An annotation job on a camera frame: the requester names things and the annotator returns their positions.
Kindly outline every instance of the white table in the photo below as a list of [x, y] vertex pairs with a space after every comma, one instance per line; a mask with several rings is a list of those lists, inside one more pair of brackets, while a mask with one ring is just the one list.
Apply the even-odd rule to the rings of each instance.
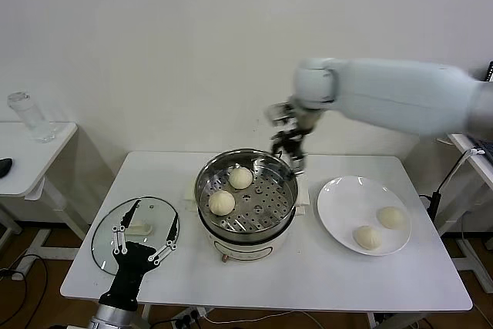
[[[65, 197], [45, 176], [57, 155], [77, 131], [77, 125], [56, 123], [55, 127], [54, 140], [37, 143], [31, 138], [23, 123], [0, 123], [0, 158], [12, 158], [14, 161], [7, 176], [0, 179], [0, 196], [23, 196], [27, 200], [37, 200], [44, 190], [52, 200], [50, 203], [52, 209], [83, 240], [88, 230], [87, 223], [70, 207]], [[4, 210], [0, 210], [0, 223], [7, 227], [0, 240], [1, 247], [12, 233], [20, 233], [22, 229]], [[76, 248], [42, 247], [49, 231], [40, 230], [26, 253], [36, 253], [46, 259], [73, 259], [77, 252]], [[32, 257], [23, 259], [18, 270], [27, 274], [34, 259]]]
[[313, 207], [308, 207], [306, 215], [295, 217], [286, 243], [272, 256], [254, 263], [224, 264], [206, 238], [194, 202], [185, 200], [195, 176], [213, 156], [130, 153], [70, 267], [60, 290], [62, 295], [97, 300], [109, 289], [112, 276], [101, 271], [92, 259], [92, 235], [99, 221], [120, 203], [152, 195], [177, 208], [180, 234], [177, 250], [161, 267], [144, 277], [139, 302], [419, 312], [418, 316], [406, 316], [405, 322], [423, 317], [424, 312], [471, 309], [468, 292], [397, 158], [308, 156], [306, 181], [312, 204], [321, 187], [337, 176], [366, 176], [385, 184], [407, 205], [412, 218], [411, 240], [402, 251], [386, 257], [369, 257], [348, 250], [324, 230]]
[[[471, 140], [465, 135], [451, 134], [448, 137], [461, 153], [474, 147]], [[437, 215], [434, 224], [440, 235], [443, 235], [454, 226], [474, 206], [475, 201], [484, 196], [485, 192], [493, 189], [493, 166], [490, 162], [484, 156], [470, 157], [468, 162], [483, 181], [473, 179], [466, 182], [458, 193], [459, 195]], [[493, 280], [481, 264], [481, 260], [479, 260], [472, 245], [467, 240], [462, 239], [457, 239], [456, 242], [464, 254], [462, 258], [452, 259], [457, 270], [472, 270], [483, 290], [486, 293], [493, 293]], [[493, 248], [493, 240], [489, 240], [488, 244]]]

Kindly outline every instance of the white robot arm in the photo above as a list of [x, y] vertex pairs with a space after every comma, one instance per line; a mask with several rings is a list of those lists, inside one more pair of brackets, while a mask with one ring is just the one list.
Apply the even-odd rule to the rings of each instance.
[[304, 168], [304, 136], [329, 109], [405, 133], [493, 139], [493, 84], [460, 69], [383, 59], [306, 59], [295, 72], [290, 101], [267, 111], [275, 126], [293, 124], [273, 138], [273, 151], [284, 148], [295, 173]]

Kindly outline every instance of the stainless steel steamer basket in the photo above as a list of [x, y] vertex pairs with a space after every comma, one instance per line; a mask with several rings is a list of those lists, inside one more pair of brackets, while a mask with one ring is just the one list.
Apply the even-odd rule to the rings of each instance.
[[[228, 178], [237, 167], [253, 173], [246, 189], [233, 188]], [[230, 192], [236, 202], [231, 213], [220, 217], [209, 209], [209, 198], [218, 190]], [[256, 149], [235, 149], [211, 159], [195, 182], [200, 219], [220, 239], [239, 245], [265, 243], [290, 225], [298, 197], [298, 183], [281, 159]]]

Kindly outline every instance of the white plate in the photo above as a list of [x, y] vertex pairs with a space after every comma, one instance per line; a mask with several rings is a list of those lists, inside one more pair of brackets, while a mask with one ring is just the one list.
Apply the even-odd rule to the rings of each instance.
[[[406, 215], [401, 230], [384, 227], [377, 218], [380, 208], [393, 206]], [[360, 176], [343, 176], [331, 180], [320, 191], [318, 215], [328, 232], [347, 248], [371, 256], [385, 256], [401, 250], [411, 237], [411, 218], [406, 206], [380, 183]], [[382, 245], [365, 250], [354, 240], [353, 232], [363, 225], [379, 230]]]

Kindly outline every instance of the steamed bun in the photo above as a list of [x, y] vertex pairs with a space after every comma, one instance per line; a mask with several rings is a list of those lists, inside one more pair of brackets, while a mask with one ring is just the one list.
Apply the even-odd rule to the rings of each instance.
[[380, 208], [377, 218], [388, 229], [402, 229], [406, 221], [406, 215], [397, 207]]
[[245, 167], [239, 167], [231, 171], [230, 177], [228, 179], [230, 184], [235, 189], [245, 189], [253, 181], [253, 174], [249, 169]]
[[234, 197], [225, 190], [219, 190], [209, 198], [210, 212], [217, 216], [226, 216], [233, 210], [234, 205]]
[[373, 227], [358, 227], [354, 231], [354, 239], [365, 250], [376, 250], [382, 244], [380, 232]]

